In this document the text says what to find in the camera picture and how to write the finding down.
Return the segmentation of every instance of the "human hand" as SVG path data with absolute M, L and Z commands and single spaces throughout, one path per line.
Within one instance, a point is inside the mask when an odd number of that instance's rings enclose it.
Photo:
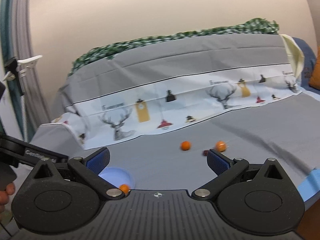
M 16 191 L 16 187 L 13 183 L 10 183 L 5 191 L 0 191 L 0 213 L 4 211 L 4 205 L 9 203 L 9 196 L 13 195 Z

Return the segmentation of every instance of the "metal screw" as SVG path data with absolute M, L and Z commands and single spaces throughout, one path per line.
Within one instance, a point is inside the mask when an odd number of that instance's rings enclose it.
M 195 195 L 198 197 L 207 197 L 210 195 L 210 191 L 205 188 L 198 188 L 195 190 Z
M 122 194 L 122 191 L 119 190 L 118 188 L 111 188 L 111 189 L 108 189 L 106 193 L 110 197 L 118 197 Z

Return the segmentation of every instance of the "blue plate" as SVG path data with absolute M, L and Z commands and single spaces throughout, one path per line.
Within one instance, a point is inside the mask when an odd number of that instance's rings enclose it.
M 105 167 L 103 171 L 100 172 L 99 176 L 116 187 L 127 184 L 130 189 L 134 189 L 135 186 L 132 175 L 121 168 Z

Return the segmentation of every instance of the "light yellow cloth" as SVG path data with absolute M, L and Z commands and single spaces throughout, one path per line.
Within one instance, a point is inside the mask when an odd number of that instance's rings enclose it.
M 291 36 L 286 34 L 280 34 L 280 36 L 284 42 L 284 47 L 294 76 L 298 78 L 304 67 L 304 54 Z

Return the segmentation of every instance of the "orange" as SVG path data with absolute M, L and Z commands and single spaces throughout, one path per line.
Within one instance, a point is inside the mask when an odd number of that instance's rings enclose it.
M 122 184 L 119 189 L 127 195 L 129 193 L 130 187 L 127 184 Z
M 223 152 L 227 149 L 227 144 L 224 141 L 218 141 L 216 143 L 216 150 L 218 152 Z
M 191 148 L 191 143 L 189 141 L 184 141 L 181 143 L 181 150 L 187 151 Z

